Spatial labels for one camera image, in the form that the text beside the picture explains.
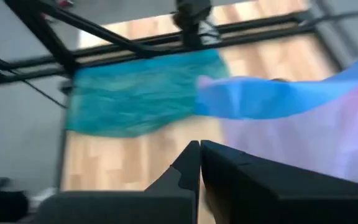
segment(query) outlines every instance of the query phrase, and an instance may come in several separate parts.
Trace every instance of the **teal fabric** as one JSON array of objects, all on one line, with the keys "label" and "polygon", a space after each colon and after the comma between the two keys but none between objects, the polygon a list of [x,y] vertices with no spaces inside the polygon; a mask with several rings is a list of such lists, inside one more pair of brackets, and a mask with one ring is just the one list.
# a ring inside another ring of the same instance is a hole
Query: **teal fabric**
[{"label": "teal fabric", "polygon": [[217,50],[79,70],[67,129],[109,137],[155,131],[194,114],[200,75],[228,77]]}]

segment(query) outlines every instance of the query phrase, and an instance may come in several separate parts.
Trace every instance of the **fabric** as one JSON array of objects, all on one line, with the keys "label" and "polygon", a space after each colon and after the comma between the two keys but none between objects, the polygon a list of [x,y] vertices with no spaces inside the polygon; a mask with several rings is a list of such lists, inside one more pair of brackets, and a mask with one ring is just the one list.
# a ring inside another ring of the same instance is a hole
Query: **fabric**
[{"label": "fabric", "polygon": [[229,147],[358,182],[358,62],[320,82],[199,85],[196,113],[221,120]]},{"label": "fabric", "polygon": [[75,75],[67,129],[135,137],[194,114],[200,75],[227,77],[217,50],[85,68]]},{"label": "fabric", "polygon": [[0,222],[17,222],[28,209],[29,201],[23,192],[0,191]]}]

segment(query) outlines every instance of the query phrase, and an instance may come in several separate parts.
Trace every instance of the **wooden floor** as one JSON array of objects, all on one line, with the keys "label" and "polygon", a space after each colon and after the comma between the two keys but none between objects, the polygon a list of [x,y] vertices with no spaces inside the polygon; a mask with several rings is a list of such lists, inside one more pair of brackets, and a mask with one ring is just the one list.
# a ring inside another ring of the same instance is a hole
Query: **wooden floor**
[{"label": "wooden floor", "polygon": [[[215,7],[217,24],[246,21],[306,9],[304,1],[259,0]],[[130,39],[177,31],[170,16],[106,25]],[[85,32],[81,47],[107,44]],[[334,73],[312,35],[299,35],[219,50],[233,76],[319,80]],[[142,190],[168,168],[193,139],[223,142],[218,122],[192,117],[133,139],[68,132],[62,189]],[[203,199],[199,223],[214,223]]]}]

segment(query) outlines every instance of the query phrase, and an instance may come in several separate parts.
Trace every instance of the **wire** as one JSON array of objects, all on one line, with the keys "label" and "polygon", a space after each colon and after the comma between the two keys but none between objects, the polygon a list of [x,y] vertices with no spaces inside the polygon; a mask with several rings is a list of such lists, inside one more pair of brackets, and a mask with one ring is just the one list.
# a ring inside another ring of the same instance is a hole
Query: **wire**
[{"label": "wire", "polygon": [[[7,70],[7,71],[12,73],[13,75],[20,75],[19,73],[15,72],[13,70]],[[40,93],[42,96],[44,96],[44,97],[48,98],[50,101],[54,102],[56,105],[58,105],[62,108],[67,108],[65,105],[61,104],[59,101],[52,98],[50,95],[46,94],[44,91],[40,90],[39,88],[35,87],[33,84],[29,83],[27,80],[22,80],[22,82],[27,84],[29,87],[31,87],[36,92]]]}]

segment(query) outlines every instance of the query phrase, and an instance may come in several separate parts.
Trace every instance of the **blue fabric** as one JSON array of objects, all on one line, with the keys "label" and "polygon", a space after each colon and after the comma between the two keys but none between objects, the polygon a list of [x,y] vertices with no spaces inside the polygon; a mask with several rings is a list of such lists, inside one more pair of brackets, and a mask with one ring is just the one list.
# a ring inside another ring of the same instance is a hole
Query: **blue fabric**
[{"label": "blue fabric", "polygon": [[112,137],[149,133],[194,114],[200,75],[228,76],[217,50],[79,70],[67,128]]},{"label": "blue fabric", "polygon": [[231,119],[274,119],[312,110],[358,86],[358,62],[317,82],[232,78],[200,89],[196,114]]}]

